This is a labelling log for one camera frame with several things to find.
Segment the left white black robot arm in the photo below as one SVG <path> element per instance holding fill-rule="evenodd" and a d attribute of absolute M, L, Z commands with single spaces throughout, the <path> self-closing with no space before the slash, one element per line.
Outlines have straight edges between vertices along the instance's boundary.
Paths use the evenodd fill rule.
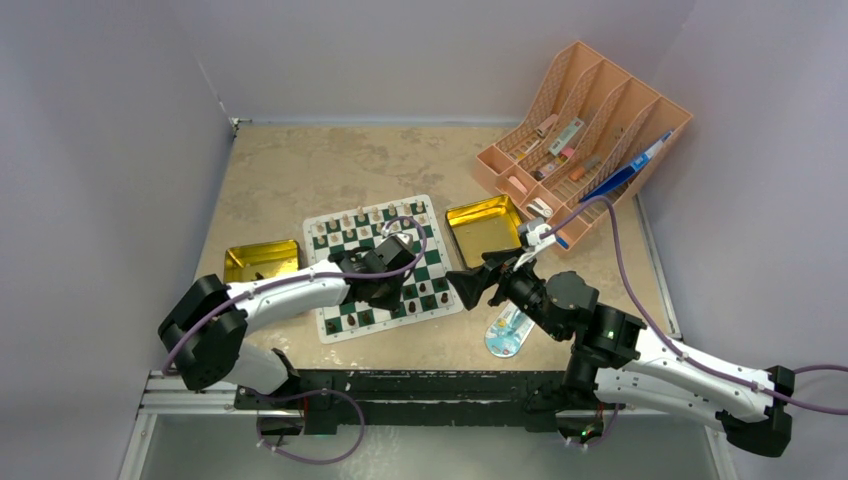
<path fill-rule="evenodd" d="M 410 235 L 388 234 L 375 247 L 337 252 L 294 273 L 229 284 L 203 276 L 158 327 L 167 350 L 163 371 L 189 390 L 228 381 L 259 392 L 272 408 L 287 408 L 298 395 L 291 362 L 246 344 L 246 337 L 275 321 L 346 303 L 393 310 L 421 258 Z"/>

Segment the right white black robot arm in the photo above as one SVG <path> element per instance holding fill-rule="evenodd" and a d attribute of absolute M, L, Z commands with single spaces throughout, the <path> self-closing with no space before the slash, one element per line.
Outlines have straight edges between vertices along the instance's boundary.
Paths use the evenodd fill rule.
<path fill-rule="evenodd" d="M 598 290 L 575 271 L 543 279 L 533 262 L 520 265 L 518 257 L 516 250 L 486 253 L 483 264 L 446 278 L 466 309 L 493 288 L 489 305 L 508 301 L 553 340 L 570 342 L 561 381 L 569 404 L 631 404 L 673 413 L 723 432 L 748 453 L 777 458 L 785 452 L 792 417 L 785 401 L 769 393 L 792 394 L 789 369 L 742 367 L 687 347 L 601 303 Z"/>

